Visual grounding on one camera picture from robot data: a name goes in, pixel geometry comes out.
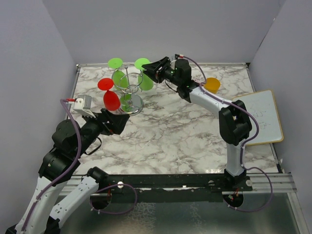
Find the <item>red plastic wine glass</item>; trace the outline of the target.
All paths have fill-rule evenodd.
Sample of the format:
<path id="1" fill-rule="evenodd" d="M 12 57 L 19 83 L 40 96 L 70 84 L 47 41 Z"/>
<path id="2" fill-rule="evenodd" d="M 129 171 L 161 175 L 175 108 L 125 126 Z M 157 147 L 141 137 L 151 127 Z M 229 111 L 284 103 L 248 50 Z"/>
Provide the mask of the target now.
<path id="1" fill-rule="evenodd" d="M 114 82 L 110 78 L 103 78 L 98 83 L 97 86 L 100 90 L 105 91 L 103 96 L 103 103 L 105 108 L 109 111 L 115 111 L 120 107 L 120 100 L 117 94 L 111 89 L 114 86 Z"/>

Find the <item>orange plastic wine glass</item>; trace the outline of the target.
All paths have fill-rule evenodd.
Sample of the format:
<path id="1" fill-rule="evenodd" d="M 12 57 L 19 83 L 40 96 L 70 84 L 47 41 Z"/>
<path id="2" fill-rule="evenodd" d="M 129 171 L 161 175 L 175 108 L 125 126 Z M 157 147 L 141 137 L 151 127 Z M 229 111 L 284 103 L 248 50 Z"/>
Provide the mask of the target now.
<path id="1" fill-rule="evenodd" d="M 204 84 L 204 89 L 207 91 L 216 94 L 221 86 L 220 81 L 217 78 L 211 77 L 206 79 L 206 83 Z"/>

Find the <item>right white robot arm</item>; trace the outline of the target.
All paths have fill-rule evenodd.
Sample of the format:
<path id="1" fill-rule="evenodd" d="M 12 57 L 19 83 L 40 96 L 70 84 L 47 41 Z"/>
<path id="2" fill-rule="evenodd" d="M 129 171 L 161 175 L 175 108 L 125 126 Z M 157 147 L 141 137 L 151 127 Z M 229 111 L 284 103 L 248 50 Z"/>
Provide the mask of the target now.
<path id="1" fill-rule="evenodd" d="M 234 191 L 246 177 L 243 167 L 244 141 L 249 138 L 252 124 L 244 102 L 231 102 L 204 89 L 192 78 L 188 60 L 177 59 L 171 63 L 168 57 L 144 64 L 143 73 L 155 83 L 169 81 L 176 86 L 179 96 L 218 115 L 219 133 L 227 144 L 227 164 L 224 170 L 224 185 Z"/>

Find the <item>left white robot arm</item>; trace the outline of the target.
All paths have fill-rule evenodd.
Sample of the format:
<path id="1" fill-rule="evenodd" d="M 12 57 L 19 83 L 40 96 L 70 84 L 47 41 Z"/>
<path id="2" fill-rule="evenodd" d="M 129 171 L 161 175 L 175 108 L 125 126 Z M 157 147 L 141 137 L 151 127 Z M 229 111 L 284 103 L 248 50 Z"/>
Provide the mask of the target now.
<path id="1" fill-rule="evenodd" d="M 129 119 L 128 114 L 115 115 L 106 109 L 84 116 L 79 126 L 71 114 L 56 127 L 53 148 L 44 156 L 36 189 L 19 223 L 6 230 L 8 234 L 58 234 L 65 221 L 94 192 L 106 190 L 106 173 L 92 168 L 82 182 L 63 200 L 57 202 L 62 189 L 80 165 L 79 159 L 99 135 L 119 135 Z"/>

